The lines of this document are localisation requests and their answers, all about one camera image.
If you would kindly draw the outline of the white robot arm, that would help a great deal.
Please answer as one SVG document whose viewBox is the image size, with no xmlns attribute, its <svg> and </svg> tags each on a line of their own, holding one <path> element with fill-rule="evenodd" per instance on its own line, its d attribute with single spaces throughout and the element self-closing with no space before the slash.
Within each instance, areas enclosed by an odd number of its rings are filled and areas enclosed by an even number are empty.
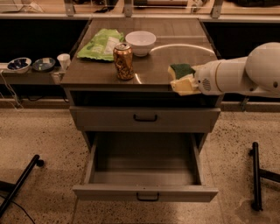
<svg viewBox="0 0 280 224">
<path fill-rule="evenodd" d="M 280 43 L 259 45 L 247 57 L 219 59 L 204 65 L 169 65 L 171 88 L 179 95 L 240 94 L 280 96 Z"/>
</svg>

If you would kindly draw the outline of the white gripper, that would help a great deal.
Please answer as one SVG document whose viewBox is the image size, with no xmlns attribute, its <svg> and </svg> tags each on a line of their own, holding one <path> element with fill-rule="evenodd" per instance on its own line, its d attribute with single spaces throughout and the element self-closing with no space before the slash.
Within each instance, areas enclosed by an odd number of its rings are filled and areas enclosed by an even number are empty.
<svg viewBox="0 0 280 224">
<path fill-rule="evenodd" d="M 177 94 L 196 95 L 200 92 L 204 95 L 217 95 L 218 88 L 215 83 L 217 61 L 210 61 L 204 65 L 192 66 L 193 74 L 188 74 L 171 82 L 171 88 Z"/>
</svg>

